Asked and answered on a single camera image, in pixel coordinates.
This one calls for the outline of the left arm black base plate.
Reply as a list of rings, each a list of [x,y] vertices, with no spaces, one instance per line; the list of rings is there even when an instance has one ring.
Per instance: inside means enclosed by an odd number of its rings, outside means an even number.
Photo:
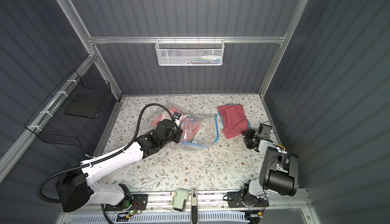
[[[112,206],[106,204],[105,211],[143,211],[146,210],[148,202],[147,194],[132,194],[126,196],[119,204]]]

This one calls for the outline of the striped garment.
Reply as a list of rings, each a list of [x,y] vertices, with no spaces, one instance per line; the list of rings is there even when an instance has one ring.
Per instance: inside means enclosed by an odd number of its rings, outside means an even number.
[[[174,143],[174,142],[170,142],[170,144],[172,144],[172,145],[191,145],[194,147],[203,147],[202,141],[199,139],[198,140],[196,139],[196,135],[202,127],[200,120],[196,119],[194,117],[191,117],[189,115],[185,115],[182,111],[178,110],[175,107],[171,107],[167,111],[164,110],[157,118],[155,118],[152,121],[151,125],[153,126],[153,130],[150,131],[151,138],[152,138],[152,132],[155,130],[158,122],[160,122],[164,119],[168,119],[168,120],[175,122],[174,118],[173,118],[174,112],[180,112],[182,114],[182,119],[180,121],[180,124],[177,124],[177,126],[181,127],[181,129],[183,130],[183,133],[181,136],[181,140],[178,144]]]

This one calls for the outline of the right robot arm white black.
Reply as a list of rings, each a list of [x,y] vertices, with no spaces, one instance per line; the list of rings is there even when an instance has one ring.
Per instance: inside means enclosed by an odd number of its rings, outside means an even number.
[[[265,202],[266,190],[291,197],[298,190],[299,157],[271,140],[271,129],[270,125],[262,123],[257,130],[242,132],[246,147],[264,154],[259,177],[244,184],[241,198],[245,205]]]

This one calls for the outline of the clear vacuum bag blue zipper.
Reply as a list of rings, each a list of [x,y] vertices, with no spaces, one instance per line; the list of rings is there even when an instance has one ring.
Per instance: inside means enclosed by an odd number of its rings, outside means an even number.
[[[150,103],[142,108],[130,142],[137,142],[142,148],[201,150],[218,140],[216,115],[195,115],[177,105]]]

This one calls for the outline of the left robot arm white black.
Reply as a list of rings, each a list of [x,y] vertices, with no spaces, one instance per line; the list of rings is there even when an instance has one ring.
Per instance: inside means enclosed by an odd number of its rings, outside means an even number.
[[[115,150],[115,157],[96,165],[86,160],[86,168],[60,176],[55,187],[63,211],[72,212],[91,204],[106,204],[116,210],[132,208],[133,196],[125,184],[98,184],[97,181],[125,165],[158,153],[172,141],[178,142],[182,133],[179,124],[178,119],[164,119],[154,130],[139,136],[129,148]]]

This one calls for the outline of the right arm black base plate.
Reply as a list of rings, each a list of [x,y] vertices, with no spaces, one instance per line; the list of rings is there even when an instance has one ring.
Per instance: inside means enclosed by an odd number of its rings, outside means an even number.
[[[243,190],[236,192],[228,192],[224,198],[230,208],[266,208],[269,207],[269,202],[266,197],[256,197],[249,194],[243,194]]]

